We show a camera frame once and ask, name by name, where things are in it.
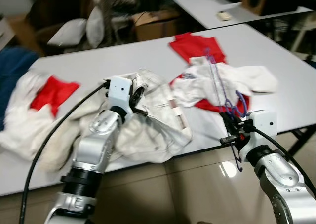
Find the blue fabric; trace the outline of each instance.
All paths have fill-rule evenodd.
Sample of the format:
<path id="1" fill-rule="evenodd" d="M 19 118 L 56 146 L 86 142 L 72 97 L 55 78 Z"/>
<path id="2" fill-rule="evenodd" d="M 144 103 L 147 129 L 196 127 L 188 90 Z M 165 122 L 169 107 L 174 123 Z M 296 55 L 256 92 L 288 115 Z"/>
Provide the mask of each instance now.
<path id="1" fill-rule="evenodd" d="M 0 51 L 0 131 L 4 129 L 5 110 L 16 82 L 38 58 L 36 53 L 18 47 Z"/>

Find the white cloth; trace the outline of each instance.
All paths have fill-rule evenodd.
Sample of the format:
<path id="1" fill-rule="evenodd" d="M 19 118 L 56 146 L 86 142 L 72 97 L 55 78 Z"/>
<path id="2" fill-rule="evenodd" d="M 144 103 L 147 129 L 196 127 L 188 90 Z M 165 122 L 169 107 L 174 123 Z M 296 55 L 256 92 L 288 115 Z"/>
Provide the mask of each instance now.
<path id="1" fill-rule="evenodd" d="M 215 67 L 205 57 L 190 58 L 190 67 L 182 78 L 176 78 L 172 84 L 173 95 L 177 102 L 185 107 L 194 106 L 201 99 L 207 99 L 214 106 L 225 104 L 225 95 Z M 227 97 L 233 104 L 238 101 L 235 93 L 251 96 L 252 92 L 276 92 L 277 79 L 264 66 L 243 66 L 234 68 L 224 63 L 217 64 Z"/>
<path id="2" fill-rule="evenodd" d="M 112 160 L 125 156 L 144 162 L 164 162 L 178 153 L 192 139 L 182 111 L 176 106 L 171 89 L 153 72 L 139 70 L 124 75 L 133 80 L 133 89 L 145 87 L 138 108 L 148 116 L 135 114 L 123 125 L 115 144 Z M 37 92 L 48 79 L 34 71 L 22 76 L 12 93 L 5 115 L 5 130 L 0 132 L 0 146 L 32 160 L 42 142 L 56 125 L 50 105 L 39 111 L 30 109 Z M 39 167 L 47 171 L 60 169 L 66 162 L 74 140 L 88 133 L 91 120 L 101 109 L 107 108 L 106 90 L 101 89 L 85 101 L 57 129 L 39 159 Z"/>

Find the brown chair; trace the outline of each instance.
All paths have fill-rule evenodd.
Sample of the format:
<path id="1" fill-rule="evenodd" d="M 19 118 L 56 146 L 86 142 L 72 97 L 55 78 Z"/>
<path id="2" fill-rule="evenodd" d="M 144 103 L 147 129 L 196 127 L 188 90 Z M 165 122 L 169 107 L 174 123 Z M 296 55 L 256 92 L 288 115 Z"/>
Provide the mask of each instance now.
<path id="1" fill-rule="evenodd" d="M 45 54 L 62 54 L 65 48 L 47 45 L 48 41 L 66 22 L 76 18 L 88 19 L 93 8 L 93 0 L 37 0 L 28 19 Z"/>

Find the desk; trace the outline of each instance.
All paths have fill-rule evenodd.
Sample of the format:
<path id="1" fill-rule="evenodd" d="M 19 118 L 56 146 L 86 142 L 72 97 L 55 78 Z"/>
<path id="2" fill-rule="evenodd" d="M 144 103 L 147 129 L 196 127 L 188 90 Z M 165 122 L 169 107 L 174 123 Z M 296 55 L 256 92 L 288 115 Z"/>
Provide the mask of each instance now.
<path id="1" fill-rule="evenodd" d="M 241 7 L 240 3 L 230 3 L 228 0 L 173 0 L 194 19 L 201 23 L 206 29 L 221 28 L 241 23 L 253 22 L 256 20 L 276 18 L 284 15 L 310 12 L 305 7 L 298 7 L 296 11 L 278 13 L 265 16 L 257 16 Z M 232 18 L 228 21 L 221 21 L 217 17 L 219 11 L 226 11 Z"/>
<path id="2" fill-rule="evenodd" d="M 245 24 L 195 34 L 217 37 L 232 66 L 264 65 L 278 78 L 278 92 L 253 96 L 250 110 L 276 111 L 279 133 L 316 123 L 316 71 L 310 65 Z M 166 80 L 179 75 L 186 62 L 168 46 L 171 41 L 173 38 L 167 37 L 40 58 L 32 69 L 81 83 L 81 87 L 61 106 L 61 116 L 102 78 L 134 72 L 139 68 L 152 70 Z M 220 146 L 218 140 L 226 135 L 226 131 L 219 114 L 199 108 L 183 108 L 183 111 L 194 138 L 181 154 Z M 136 164 L 140 162 L 120 158 L 112 162 L 107 171 Z M 0 195 L 22 191 L 29 166 L 30 162 L 9 152 L 1 153 Z M 60 172 L 51 174 L 35 169 L 30 188 L 56 184 L 69 166 L 70 161 Z"/>

